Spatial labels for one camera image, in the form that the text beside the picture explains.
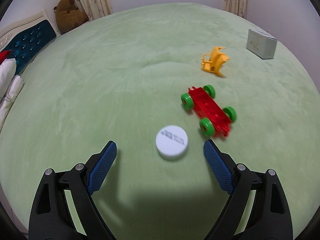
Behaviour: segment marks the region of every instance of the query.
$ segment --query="red cloth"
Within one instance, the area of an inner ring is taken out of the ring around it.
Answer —
[[[4,50],[0,52],[0,64],[2,64],[2,62],[10,55],[11,52],[12,50]]]

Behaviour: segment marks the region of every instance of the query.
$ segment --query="plush toy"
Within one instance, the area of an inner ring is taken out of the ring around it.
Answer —
[[[57,26],[62,34],[89,21],[87,14],[79,11],[75,0],[61,0],[53,10],[56,14]]]

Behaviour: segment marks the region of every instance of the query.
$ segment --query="headboard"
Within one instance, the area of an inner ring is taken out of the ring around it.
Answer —
[[[58,36],[59,31],[42,9],[40,13],[0,31],[0,51],[12,50],[8,58],[16,59],[15,74],[21,74],[36,55]]]

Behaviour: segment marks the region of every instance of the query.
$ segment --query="toy wheel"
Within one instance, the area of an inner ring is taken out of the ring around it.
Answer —
[[[211,137],[216,132],[212,122],[208,118],[203,118],[200,120],[200,128],[205,136]]]
[[[181,96],[181,102],[186,110],[191,110],[194,106],[193,100],[188,93]]]
[[[214,91],[214,88],[212,85],[206,85],[203,87],[204,91],[206,91],[208,93],[208,95],[211,97],[211,98],[215,98],[216,96],[216,92]]]
[[[225,114],[229,117],[231,122],[235,122],[237,120],[236,111],[231,106],[223,108],[223,112],[225,112]]]

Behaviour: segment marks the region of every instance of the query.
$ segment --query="cardboard box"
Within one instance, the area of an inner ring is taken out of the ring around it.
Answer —
[[[262,59],[274,58],[277,39],[264,31],[249,30],[247,49]]]

